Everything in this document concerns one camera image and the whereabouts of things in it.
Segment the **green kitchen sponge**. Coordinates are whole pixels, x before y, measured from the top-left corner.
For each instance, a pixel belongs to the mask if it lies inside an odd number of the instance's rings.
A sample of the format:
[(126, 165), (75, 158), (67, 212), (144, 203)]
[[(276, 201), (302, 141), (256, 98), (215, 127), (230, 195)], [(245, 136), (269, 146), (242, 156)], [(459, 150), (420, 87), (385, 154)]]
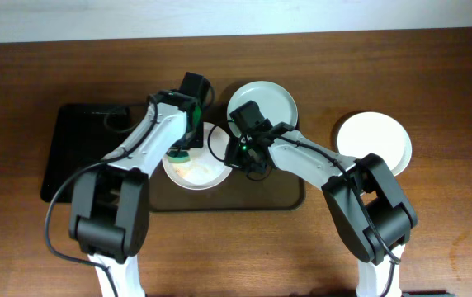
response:
[(191, 159), (186, 150), (169, 150), (166, 157), (169, 163), (186, 163)]

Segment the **white plate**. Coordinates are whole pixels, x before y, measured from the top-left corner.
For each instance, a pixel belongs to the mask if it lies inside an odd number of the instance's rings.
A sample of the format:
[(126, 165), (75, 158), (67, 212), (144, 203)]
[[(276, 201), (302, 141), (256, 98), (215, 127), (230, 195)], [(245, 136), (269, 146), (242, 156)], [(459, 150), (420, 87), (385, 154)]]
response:
[(213, 124), (204, 123), (204, 144), (202, 148), (191, 148), (187, 151), (188, 158), (179, 162), (163, 157), (163, 169), (167, 176), (177, 185), (188, 190), (200, 191), (218, 186), (232, 172), (231, 167), (223, 163), (225, 150), (229, 142), (229, 135), (220, 127), (216, 127), (210, 136), (210, 148), (221, 158), (218, 161), (208, 149), (208, 135)]
[(364, 158), (374, 153), (382, 157), (394, 176), (406, 169), (413, 154), (405, 128), (389, 115), (374, 111), (348, 116), (338, 127), (334, 144), (342, 155)]

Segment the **pale blue plate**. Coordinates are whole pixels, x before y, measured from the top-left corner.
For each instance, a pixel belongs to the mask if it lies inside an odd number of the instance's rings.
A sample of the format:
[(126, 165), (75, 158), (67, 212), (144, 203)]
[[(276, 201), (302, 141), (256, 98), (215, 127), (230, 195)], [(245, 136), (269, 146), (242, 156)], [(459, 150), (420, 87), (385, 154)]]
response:
[(227, 119), (231, 113), (248, 101), (254, 101), (262, 116), (271, 124), (262, 131), (269, 131), (280, 123), (293, 128), (298, 123), (298, 109), (295, 100), (282, 86), (267, 81), (250, 82), (240, 87), (230, 98), (227, 107)]

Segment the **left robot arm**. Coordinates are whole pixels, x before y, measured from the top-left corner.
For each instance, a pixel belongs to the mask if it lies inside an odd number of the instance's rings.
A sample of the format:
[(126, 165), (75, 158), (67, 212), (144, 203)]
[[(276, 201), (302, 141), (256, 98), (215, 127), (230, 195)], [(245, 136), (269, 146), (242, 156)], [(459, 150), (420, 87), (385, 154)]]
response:
[(149, 178), (168, 153), (203, 145), (207, 78), (186, 73), (177, 89), (147, 98), (144, 118), (101, 160), (78, 170), (68, 233), (87, 254), (105, 296), (143, 296), (137, 255), (149, 228)]

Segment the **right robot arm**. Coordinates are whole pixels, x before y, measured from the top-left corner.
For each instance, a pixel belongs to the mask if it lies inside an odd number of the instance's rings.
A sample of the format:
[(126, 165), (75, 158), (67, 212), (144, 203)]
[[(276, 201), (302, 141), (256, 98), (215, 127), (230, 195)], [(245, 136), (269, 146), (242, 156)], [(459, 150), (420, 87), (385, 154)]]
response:
[(305, 138), (293, 125), (272, 124), (255, 101), (228, 115), (239, 134), (224, 164), (246, 173), (268, 167), (319, 188), (338, 235), (358, 260), (358, 296), (401, 296), (399, 266), (417, 214), (380, 156), (347, 157)]

